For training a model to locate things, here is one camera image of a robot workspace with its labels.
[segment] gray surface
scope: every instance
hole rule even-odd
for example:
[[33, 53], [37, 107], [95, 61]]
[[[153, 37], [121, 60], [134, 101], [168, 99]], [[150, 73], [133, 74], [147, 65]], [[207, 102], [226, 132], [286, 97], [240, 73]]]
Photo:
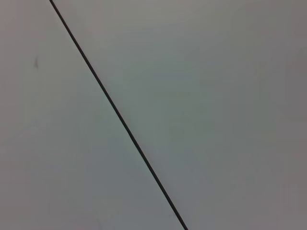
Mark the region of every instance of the gray surface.
[[306, 1], [55, 3], [190, 230], [306, 229]]
[[0, 143], [0, 229], [181, 229], [49, 1], [0, 2]]

